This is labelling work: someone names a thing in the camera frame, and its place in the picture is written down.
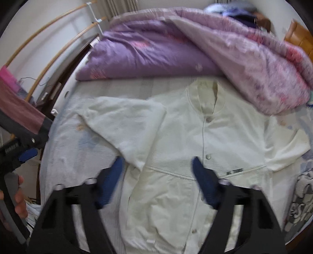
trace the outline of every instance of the finger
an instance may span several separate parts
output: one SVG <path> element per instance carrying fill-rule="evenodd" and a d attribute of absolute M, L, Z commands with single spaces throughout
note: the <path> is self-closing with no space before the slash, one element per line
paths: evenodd
<path fill-rule="evenodd" d="M 18 184 L 21 185 L 24 182 L 24 177 L 21 175 L 18 176 Z"/>
<path fill-rule="evenodd" d="M 16 203 L 18 203 L 18 204 L 21 203 L 24 200 L 24 196 L 23 196 L 22 190 L 19 189 L 14 197 L 15 197 Z"/>
<path fill-rule="evenodd" d="M 22 202 L 15 207 L 15 212 L 22 218 L 25 219 L 27 217 L 26 211 L 26 203 Z"/>

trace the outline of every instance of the bedsheet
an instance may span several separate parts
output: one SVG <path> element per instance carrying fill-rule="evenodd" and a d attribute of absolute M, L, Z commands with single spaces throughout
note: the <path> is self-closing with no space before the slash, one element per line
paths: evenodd
<path fill-rule="evenodd" d="M 50 130 L 50 140 L 44 150 L 40 170 L 42 204 L 48 199 L 56 184 L 66 187 L 82 184 L 109 167 L 118 152 L 103 138 L 91 131 L 76 114 L 81 101 L 98 96 L 139 98 L 158 95 L 191 84 L 196 77 L 116 79 L 105 81 L 77 82 L 63 111 L 59 113 Z M 313 110 L 306 106 L 284 112 L 280 123 L 287 128 L 303 128 L 313 144 Z M 307 152 L 293 165 L 273 174 L 273 195 L 268 197 L 281 226 L 289 209 L 297 176 L 312 167 L 313 152 Z M 122 178 L 112 201 L 100 211 L 108 235 L 118 254 L 124 254 L 118 221 Z M 78 207 L 74 207 L 74 221 L 79 243 L 88 251 Z"/>

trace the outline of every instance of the wooden rod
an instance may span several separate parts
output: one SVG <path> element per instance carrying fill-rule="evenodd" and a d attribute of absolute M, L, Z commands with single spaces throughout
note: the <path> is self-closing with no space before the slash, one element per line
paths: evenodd
<path fill-rule="evenodd" d="M 102 17 L 100 19 L 100 22 L 105 20 L 106 17 Z M 85 34 L 86 32 L 88 32 L 90 29 L 92 29 L 94 26 L 98 25 L 100 22 L 94 22 L 93 24 L 91 24 L 89 27 L 87 27 L 85 30 L 83 30 L 82 32 L 80 32 L 79 34 L 77 34 L 73 39 L 71 39 L 56 55 L 55 57 L 48 63 L 48 65 L 46 66 L 46 68 L 43 69 L 43 71 L 40 73 L 40 75 L 38 76 L 36 82 L 33 84 L 33 86 L 31 87 L 31 89 L 28 92 L 28 95 L 25 99 L 25 101 L 29 101 L 30 98 L 32 97 L 36 87 L 38 86 L 39 82 L 42 80 L 42 78 L 44 77 L 44 75 L 47 73 L 47 71 L 50 69 L 50 67 L 54 64 L 54 62 L 59 58 L 59 56 L 66 50 L 68 49 L 69 46 L 71 46 L 77 39 L 79 39 L 83 34 Z"/>
<path fill-rule="evenodd" d="M 62 19 L 63 17 L 78 11 L 84 7 L 88 6 L 88 4 L 83 4 L 79 7 L 76 7 L 72 10 L 69 10 L 68 12 L 56 17 L 54 20 L 51 20 L 48 24 L 44 25 L 42 28 L 40 28 L 37 32 L 35 32 L 31 37 L 29 37 L 15 52 L 14 54 L 10 57 L 10 59 L 7 61 L 7 63 L 5 64 L 6 67 L 8 67 L 10 65 L 10 63 L 16 58 L 16 56 L 22 51 L 23 48 L 25 48 L 27 46 L 27 44 L 29 44 L 38 34 L 40 34 L 42 31 L 44 31 L 46 28 L 48 28 L 49 26 L 51 26 L 52 24 L 54 24 L 55 22 L 57 22 L 58 20 Z"/>

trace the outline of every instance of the drying rack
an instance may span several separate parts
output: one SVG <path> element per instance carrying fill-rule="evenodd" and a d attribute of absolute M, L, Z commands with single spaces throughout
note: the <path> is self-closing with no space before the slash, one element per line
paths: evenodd
<path fill-rule="evenodd" d="M 89 30 L 91 30 L 93 27 L 98 26 L 99 30 L 100 30 L 100 35 L 102 35 L 102 29 L 100 27 L 100 23 L 104 20 L 106 20 L 106 17 L 102 17 L 100 19 L 97 19 L 95 16 L 95 13 L 92 9 L 92 5 L 97 3 L 97 0 L 92 1 L 92 2 L 87 2 L 83 5 L 80 5 L 72 10 L 69 10 L 65 13 L 63 13 L 62 15 L 56 17 L 55 19 L 51 20 L 49 23 L 47 23 L 46 25 L 44 25 L 43 27 L 41 27 L 38 31 L 36 31 L 32 36 L 30 36 L 15 52 L 14 54 L 9 58 L 9 60 L 6 62 L 5 66 L 9 67 L 9 65 L 12 63 L 12 61 L 17 57 L 17 55 L 37 36 L 39 35 L 42 31 L 44 31 L 45 29 L 47 29 L 48 27 L 50 27 L 52 24 L 56 23 L 57 21 L 59 21 L 60 19 L 68 16 L 69 14 L 76 12 L 80 9 L 83 9 L 85 7 L 89 7 L 89 10 L 94 18 L 94 22 L 86 27 L 83 31 L 81 31 L 79 34 L 77 34 L 73 39 L 71 39 L 51 60 L 50 62 L 47 64 L 47 66 L 42 70 L 42 72 L 39 74 L 39 76 L 37 77 L 36 81 L 34 82 L 34 84 L 32 85 L 32 87 L 30 88 L 25 101 L 29 102 L 29 100 L 31 99 L 35 89 L 37 88 L 38 84 L 40 83 L 40 81 L 43 79 L 43 77 L 45 76 L 45 74 L 47 73 L 47 71 L 52 67 L 52 65 L 55 63 L 55 61 L 75 42 L 77 41 L 81 36 L 83 36 L 86 32 L 88 32 Z"/>

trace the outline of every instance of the pink floral blanket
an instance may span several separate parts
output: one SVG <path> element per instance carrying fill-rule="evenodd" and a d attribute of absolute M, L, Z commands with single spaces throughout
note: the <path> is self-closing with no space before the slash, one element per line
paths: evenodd
<path fill-rule="evenodd" d="M 313 64 L 305 52 L 240 22 L 198 9 L 150 9 L 115 17 L 111 27 L 143 20 L 175 24 L 259 111 L 277 114 L 306 103 Z"/>

